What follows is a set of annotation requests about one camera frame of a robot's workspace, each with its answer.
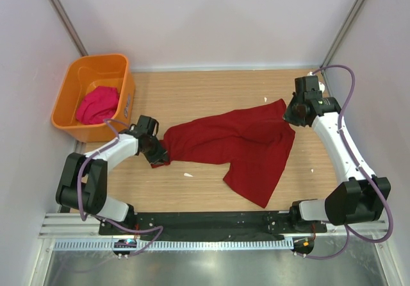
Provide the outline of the dark red t-shirt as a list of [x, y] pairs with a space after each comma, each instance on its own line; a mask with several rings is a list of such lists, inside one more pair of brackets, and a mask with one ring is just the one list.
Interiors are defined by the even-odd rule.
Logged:
[[173, 161], [229, 164], [223, 181], [250, 202], [267, 207], [295, 140], [283, 119], [286, 103], [203, 117], [169, 128], [161, 145]]

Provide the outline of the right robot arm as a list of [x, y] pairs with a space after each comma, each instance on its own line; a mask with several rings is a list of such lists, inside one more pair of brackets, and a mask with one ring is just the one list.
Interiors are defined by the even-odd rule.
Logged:
[[364, 161], [345, 126], [341, 107], [333, 97], [324, 97], [317, 76], [295, 79], [295, 91], [284, 113], [294, 126], [309, 126], [322, 141], [336, 174], [336, 188], [325, 199], [297, 201], [288, 217], [294, 231], [303, 232], [312, 221], [335, 226], [374, 222], [384, 211], [390, 193], [386, 177], [379, 177]]

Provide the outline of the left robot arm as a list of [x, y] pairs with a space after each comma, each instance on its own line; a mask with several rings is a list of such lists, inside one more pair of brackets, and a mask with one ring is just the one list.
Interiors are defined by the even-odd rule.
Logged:
[[79, 210], [82, 220], [93, 215], [110, 223], [119, 233], [130, 234], [136, 228], [136, 215], [132, 205], [108, 195], [108, 175], [118, 164], [132, 156], [143, 155], [150, 166], [169, 162], [168, 151], [157, 138], [159, 122], [145, 115], [137, 123], [117, 131], [105, 119], [115, 137], [105, 145], [85, 154], [71, 153], [63, 167], [56, 191], [56, 202], [64, 207]]

